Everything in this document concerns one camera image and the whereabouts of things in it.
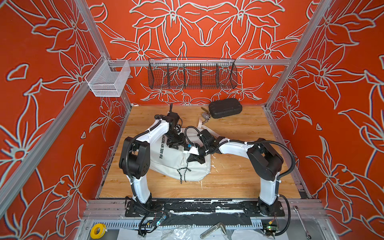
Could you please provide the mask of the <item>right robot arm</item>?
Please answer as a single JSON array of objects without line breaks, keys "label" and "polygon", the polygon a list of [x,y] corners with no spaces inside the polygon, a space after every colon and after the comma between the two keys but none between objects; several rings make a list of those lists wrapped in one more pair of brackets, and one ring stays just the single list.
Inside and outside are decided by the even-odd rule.
[{"label": "right robot arm", "polygon": [[[200,144],[186,137],[184,148],[192,155],[189,161],[202,162],[205,156],[213,154],[229,154],[248,159],[261,179],[259,212],[263,216],[272,216],[278,208],[281,178],[289,175],[295,168],[294,154],[285,145],[262,138],[252,142],[231,140],[222,136],[216,138],[208,130],[198,131],[197,137]],[[284,159],[273,145],[284,149],[290,156],[291,166],[283,173],[281,170]]]}]

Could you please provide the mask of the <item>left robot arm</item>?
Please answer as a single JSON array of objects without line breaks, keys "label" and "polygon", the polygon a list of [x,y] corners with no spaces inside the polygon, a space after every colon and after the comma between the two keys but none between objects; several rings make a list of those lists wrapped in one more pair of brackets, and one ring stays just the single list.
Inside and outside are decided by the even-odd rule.
[{"label": "left robot arm", "polygon": [[148,189],[147,172],[151,164],[151,144],[166,137],[164,147],[183,150],[186,144],[181,133],[180,116],[172,111],[167,115],[155,115],[155,122],[144,132],[124,140],[119,168],[128,177],[133,192],[133,201],[147,212],[158,212],[162,207],[152,206]]}]

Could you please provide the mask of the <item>white canvas backpack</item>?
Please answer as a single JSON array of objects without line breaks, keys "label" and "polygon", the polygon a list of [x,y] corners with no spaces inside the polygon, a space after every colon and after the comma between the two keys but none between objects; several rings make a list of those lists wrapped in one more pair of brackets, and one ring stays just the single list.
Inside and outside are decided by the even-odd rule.
[{"label": "white canvas backpack", "polygon": [[188,144],[203,146],[198,138],[198,133],[202,130],[210,129],[204,127],[197,129],[194,134],[186,139],[186,145],[183,150],[170,149],[164,147],[166,137],[151,144],[151,164],[150,169],[163,174],[165,176],[180,180],[180,182],[198,182],[205,178],[211,172],[211,155],[205,156],[206,163],[199,164],[198,162],[188,162],[189,153],[187,152]]}]

